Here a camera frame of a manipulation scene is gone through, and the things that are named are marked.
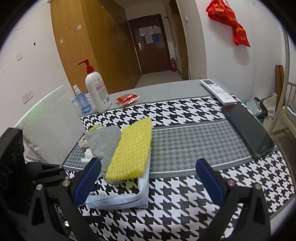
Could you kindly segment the white towel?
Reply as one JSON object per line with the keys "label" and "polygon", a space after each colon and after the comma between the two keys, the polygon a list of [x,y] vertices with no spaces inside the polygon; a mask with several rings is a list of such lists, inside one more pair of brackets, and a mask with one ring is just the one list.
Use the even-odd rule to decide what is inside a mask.
{"label": "white towel", "polygon": [[[89,195],[85,203],[90,208],[98,208],[104,210],[114,210],[114,209],[128,209],[128,208],[147,208],[148,207],[148,195],[149,195],[149,168],[151,159],[151,148],[149,151],[149,156],[147,160],[147,165],[145,167],[144,174],[140,178],[134,178],[131,180],[137,180],[138,193],[119,193],[115,190],[112,194],[98,194]],[[121,184],[126,184],[127,181],[120,182],[109,182],[105,179],[105,176],[99,174],[99,177],[103,181],[109,183],[111,187],[119,188]]]}

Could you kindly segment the dark brown entrance door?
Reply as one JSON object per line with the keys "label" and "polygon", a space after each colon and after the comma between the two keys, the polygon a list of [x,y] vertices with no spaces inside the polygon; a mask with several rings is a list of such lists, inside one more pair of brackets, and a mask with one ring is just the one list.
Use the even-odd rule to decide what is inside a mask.
{"label": "dark brown entrance door", "polygon": [[171,69],[165,29],[160,14],[128,21],[142,74]]}

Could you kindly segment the metal bunk bed frame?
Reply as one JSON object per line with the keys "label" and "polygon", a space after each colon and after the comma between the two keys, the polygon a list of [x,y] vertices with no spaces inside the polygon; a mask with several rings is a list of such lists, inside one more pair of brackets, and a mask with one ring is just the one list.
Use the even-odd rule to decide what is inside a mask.
{"label": "metal bunk bed frame", "polygon": [[283,77],[283,86],[280,100],[268,131],[275,138],[290,166],[295,168],[295,118],[288,112],[288,105],[295,101],[295,75],[290,75],[293,43],[290,42],[287,31],[283,29],[282,32],[285,66],[281,70],[280,75]]}

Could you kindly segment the yellow textured sponge cloth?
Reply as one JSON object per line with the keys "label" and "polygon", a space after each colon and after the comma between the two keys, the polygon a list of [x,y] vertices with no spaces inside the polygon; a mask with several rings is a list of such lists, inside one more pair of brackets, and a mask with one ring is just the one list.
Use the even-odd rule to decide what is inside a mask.
{"label": "yellow textured sponge cloth", "polygon": [[152,141],[152,120],[144,117],[122,129],[105,179],[120,182],[140,178],[145,171]]}

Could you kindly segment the white lotion pump bottle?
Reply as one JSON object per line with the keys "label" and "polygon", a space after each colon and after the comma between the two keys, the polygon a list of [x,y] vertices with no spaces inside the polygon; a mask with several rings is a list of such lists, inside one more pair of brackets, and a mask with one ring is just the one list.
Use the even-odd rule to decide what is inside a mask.
{"label": "white lotion pump bottle", "polygon": [[78,63],[78,65],[86,64],[85,78],[86,88],[93,100],[93,103],[99,113],[103,113],[111,107],[111,100],[100,73],[96,72],[86,59]]}

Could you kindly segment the red fire extinguisher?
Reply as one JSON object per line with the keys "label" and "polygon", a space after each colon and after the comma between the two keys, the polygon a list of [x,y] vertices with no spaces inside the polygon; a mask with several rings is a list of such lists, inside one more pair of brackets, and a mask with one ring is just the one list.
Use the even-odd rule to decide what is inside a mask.
{"label": "red fire extinguisher", "polygon": [[171,59],[171,70],[172,70],[172,72],[177,72],[177,66],[176,66],[176,60],[175,60],[175,58],[172,58]]}

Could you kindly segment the red snack packet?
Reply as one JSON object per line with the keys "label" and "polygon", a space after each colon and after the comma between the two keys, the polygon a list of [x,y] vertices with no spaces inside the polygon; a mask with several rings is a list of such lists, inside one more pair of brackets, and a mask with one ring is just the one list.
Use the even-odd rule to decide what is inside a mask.
{"label": "red snack packet", "polygon": [[122,95],[119,98],[117,98],[116,103],[119,106],[127,106],[127,105],[135,102],[138,98],[139,98],[139,96],[136,94],[125,94],[125,95]]}

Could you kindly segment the side doorway wooden frame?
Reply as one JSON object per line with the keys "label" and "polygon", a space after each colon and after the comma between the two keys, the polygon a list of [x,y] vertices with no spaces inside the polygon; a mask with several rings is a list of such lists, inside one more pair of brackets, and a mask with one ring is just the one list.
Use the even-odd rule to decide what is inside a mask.
{"label": "side doorway wooden frame", "polygon": [[171,9],[171,16],[173,18],[173,23],[175,27],[177,42],[178,42],[178,50],[180,60],[181,73],[184,80],[189,80],[190,71],[189,71],[189,58],[188,58],[188,48],[185,36],[185,30],[182,22],[182,17],[179,11],[179,7],[177,1],[169,2]]}

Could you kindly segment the white styrofoam box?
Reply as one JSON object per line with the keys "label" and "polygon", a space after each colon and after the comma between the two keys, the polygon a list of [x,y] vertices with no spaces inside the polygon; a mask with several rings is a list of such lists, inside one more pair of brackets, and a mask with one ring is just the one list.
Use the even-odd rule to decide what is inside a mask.
{"label": "white styrofoam box", "polygon": [[38,101],[15,125],[43,163],[62,165],[86,131],[63,86]]}

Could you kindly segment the grey cloth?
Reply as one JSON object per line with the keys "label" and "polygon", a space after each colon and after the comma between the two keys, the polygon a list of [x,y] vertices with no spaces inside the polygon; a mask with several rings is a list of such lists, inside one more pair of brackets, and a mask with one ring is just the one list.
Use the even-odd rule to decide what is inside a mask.
{"label": "grey cloth", "polygon": [[92,154],[101,161],[102,176],[106,175],[120,138],[121,130],[118,126],[103,127],[86,133]]}

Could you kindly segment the clear blue spray bottle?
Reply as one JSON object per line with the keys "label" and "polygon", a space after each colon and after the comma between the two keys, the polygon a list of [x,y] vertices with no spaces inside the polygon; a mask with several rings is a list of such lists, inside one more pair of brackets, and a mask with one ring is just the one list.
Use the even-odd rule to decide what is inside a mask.
{"label": "clear blue spray bottle", "polygon": [[74,89],[76,101],[81,110],[81,113],[82,114],[90,113],[92,111],[92,106],[88,101],[87,97],[85,96],[85,94],[81,92],[81,90],[78,88],[77,85],[74,85],[73,89]]}

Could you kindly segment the wooden planks by wall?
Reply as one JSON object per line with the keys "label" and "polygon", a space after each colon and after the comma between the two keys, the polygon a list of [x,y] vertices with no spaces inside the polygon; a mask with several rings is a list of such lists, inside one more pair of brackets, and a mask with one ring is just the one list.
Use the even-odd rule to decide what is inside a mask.
{"label": "wooden planks by wall", "polygon": [[282,93],[283,83],[284,83],[284,68],[282,65],[276,65],[275,66],[275,82],[276,82],[276,94],[277,94],[277,100],[276,105],[280,102],[280,96]]}

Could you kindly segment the white remote control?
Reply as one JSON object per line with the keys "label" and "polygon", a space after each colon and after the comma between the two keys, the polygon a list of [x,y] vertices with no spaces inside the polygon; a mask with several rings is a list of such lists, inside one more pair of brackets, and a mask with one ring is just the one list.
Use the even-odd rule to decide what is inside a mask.
{"label": "white remote control", "polygon": [[236,104],[236,100],[210,79],[200,80],[201,85],[210,91],[223,105]]}

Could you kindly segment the wooden wardrobe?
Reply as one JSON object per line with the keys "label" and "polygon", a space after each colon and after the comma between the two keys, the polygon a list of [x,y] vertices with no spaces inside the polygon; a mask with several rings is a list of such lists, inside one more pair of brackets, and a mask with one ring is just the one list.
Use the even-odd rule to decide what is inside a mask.
{"label": "wooden wardrobe", "polygon": [[53,33],[71,86],[87,92],[88,60],[108,93],[135,88],[141,77],[124,8],[115,1],[54,0],[50,3]]}

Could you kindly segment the red hanging bag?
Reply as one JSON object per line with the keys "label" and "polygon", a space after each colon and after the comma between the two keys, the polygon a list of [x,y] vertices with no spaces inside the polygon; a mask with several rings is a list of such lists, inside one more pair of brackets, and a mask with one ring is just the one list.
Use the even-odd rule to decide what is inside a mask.
{"label": "red hanging bag", "polygon": [[229,5],[223,0],[213,0],[206,8],[208,17],[232,28],[233,40],[236,46],[245,45],[250,47],[247,39],[246,30],[238,23],[235,13]]}

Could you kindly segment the black smartphone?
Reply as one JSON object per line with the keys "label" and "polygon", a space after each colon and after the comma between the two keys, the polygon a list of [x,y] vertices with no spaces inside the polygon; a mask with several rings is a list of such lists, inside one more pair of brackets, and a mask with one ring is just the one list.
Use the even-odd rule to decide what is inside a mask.
{"label": "black smartphone", "polygon": [[222,113],[255,159],[262,158],[273,151],[274,141],[262,124],[242,104],[224,105]]}

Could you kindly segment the houndstooth table mat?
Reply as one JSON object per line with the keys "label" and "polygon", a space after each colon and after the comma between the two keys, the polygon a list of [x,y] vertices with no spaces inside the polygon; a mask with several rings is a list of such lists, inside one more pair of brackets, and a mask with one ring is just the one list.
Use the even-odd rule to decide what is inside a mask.
{"label": "houndstooth table mat", "polygon": [[213,97],[142,103],[81,121],[86,129],[124,128],[143,117],[153,126],[148,207],[104,211],[81,206],[100,239],[197,240],[219,209],[196,176],[199,158],[239,186],[260,184],[270,217],[284,217],[295,189],[283,154],[275,148],[255,160]]}

